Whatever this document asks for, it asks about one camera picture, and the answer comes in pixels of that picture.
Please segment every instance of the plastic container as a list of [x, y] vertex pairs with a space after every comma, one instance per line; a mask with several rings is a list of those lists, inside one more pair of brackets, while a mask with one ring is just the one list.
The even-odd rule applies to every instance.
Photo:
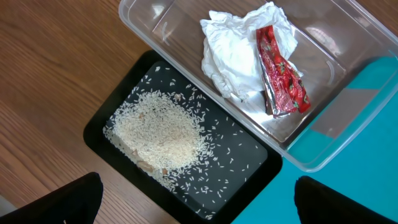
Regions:
[[289, 60], [304, 73], [312, 104], [307, 113], [282, 119], [265, 114], [261, 93], [254, 92], [247, 103], [220, 97], [201, 70], [205, 36], [199, 20], [208, 19], [209, 10], [243, 17], [264, 1], [122, 0], [119, 13], [130, 29], [248, 130], [300, 169], [314, 172], [352, 141], [397, 91], [396, 68], [388, 66], [383, 78], [378, 68], [395, 60], [398, 38], [354, 0], [274, 2], [294, 28], [298, 46]]

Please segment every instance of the red packet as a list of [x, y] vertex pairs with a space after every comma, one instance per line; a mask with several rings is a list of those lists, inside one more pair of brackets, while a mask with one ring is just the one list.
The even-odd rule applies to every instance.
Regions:
[[311, 106], [304, 85], [293, 67], [279, 52], [272, 26], [256, 31], [262, 79], [274, 117], [306, 112]]

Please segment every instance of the white tissue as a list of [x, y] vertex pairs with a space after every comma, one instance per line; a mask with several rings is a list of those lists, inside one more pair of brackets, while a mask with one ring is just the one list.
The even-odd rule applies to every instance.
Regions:
[[269, 2], [244, 18], [210, 11], [210, 19], [200, 21], [206, 35], [202, 70], [223, 97], [231, 94], [246, 100], [250, 91], [264, 90], [257, 55], [256, 29], [274, 26], [281, 55], [286, 60], [297, 46], [293, 30], [283, 10]]

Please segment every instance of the wood grain surface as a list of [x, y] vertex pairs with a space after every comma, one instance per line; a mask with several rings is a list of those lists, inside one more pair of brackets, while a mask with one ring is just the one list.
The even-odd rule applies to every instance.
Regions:
[[[396, 0], [359, 2], [398, 34]], [[149, 50], [118, 4], [0, 0], [0, 195], [16, 207], [95, 171], [104, 183], [98, 223], [176, 222], [83, 141], [89, 119]]]

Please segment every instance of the red wrapper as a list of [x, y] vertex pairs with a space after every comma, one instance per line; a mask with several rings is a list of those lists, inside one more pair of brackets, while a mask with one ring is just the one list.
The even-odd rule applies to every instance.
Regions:
[[311, 106], [303, 83], [292, 66], [279, 52], [272, 26], [258, 29], [257, 48], [262, 67], [262, 79], [274, 117], [306, 112]]

